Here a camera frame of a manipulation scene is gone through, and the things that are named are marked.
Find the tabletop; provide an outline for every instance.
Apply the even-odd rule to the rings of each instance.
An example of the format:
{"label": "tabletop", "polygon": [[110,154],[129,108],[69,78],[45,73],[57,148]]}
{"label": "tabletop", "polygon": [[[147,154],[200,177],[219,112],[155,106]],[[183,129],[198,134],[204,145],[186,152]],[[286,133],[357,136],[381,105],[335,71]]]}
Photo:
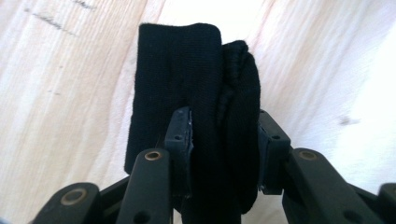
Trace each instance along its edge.
{"label": "tabletop", "polygon": [[[0,218],[28,223],[62,187],[126,176],[142,22],[245,40],[292,145],[377,193],[396,179],[395,21],[393,0],[0,0]],[[287,223],[280,197],[243,216],[264,222]]]}

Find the light wood surface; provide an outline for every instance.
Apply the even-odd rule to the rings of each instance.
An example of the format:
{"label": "light wood surface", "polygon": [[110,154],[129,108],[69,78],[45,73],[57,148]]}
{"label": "light wood surface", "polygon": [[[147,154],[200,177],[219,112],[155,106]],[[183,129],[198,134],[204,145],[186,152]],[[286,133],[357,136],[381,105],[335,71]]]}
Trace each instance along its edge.
{"label": "light wood surface", "polygon": [[[141,22],[245,39],[293,146],[377,192],[396,181],[395,20],[394,0],[0,0],[0,217],[27,223],[64,186],[125,176]],[[280,198],[243,221],[286,223]]]}

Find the folded black fabric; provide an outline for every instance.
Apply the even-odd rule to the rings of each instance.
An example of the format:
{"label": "folded black fabric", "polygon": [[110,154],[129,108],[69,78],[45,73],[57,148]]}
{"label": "folded black fabric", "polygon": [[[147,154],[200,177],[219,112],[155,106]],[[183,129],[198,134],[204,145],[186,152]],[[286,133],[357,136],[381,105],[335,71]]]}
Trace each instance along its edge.
{"label": "folded black fabric", "polygon": [[139,152],[163,147],[172,113],[192,113],[192,197],[175,198],[183,223],[240,223],[257,197],[260,82],[243,41],[222,46],[209,24],[139,29],[125,171]]}

